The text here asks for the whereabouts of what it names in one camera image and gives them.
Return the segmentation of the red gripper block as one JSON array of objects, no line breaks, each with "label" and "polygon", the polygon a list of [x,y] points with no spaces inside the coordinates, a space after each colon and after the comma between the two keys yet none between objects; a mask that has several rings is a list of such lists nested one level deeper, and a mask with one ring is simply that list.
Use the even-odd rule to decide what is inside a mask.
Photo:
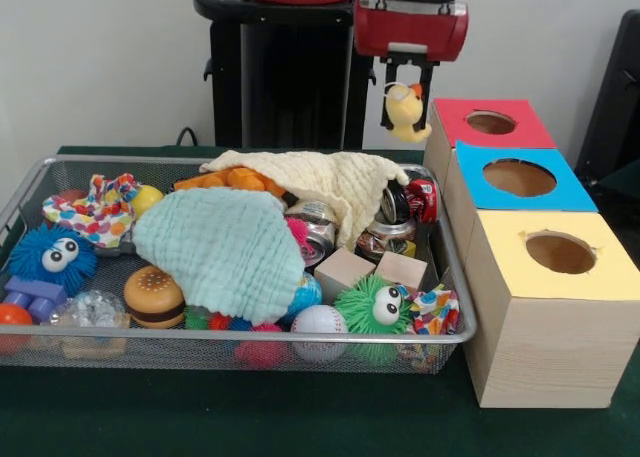
[{"label": "red gripper block", "polygon": [[[359,54],[381,58],[415,54],[429,61],[420,73],[423,104],[420,130],[427,124],[433,62],[452,62],[458,58],[468,26],[469,11],[464,3],[401,0],[356,0],[354,3],[354,41]],[[386,109],[387,93],[396,81],[397,64],[392,59],[380,62],[385,65],[381,125],[391,127]]]}]

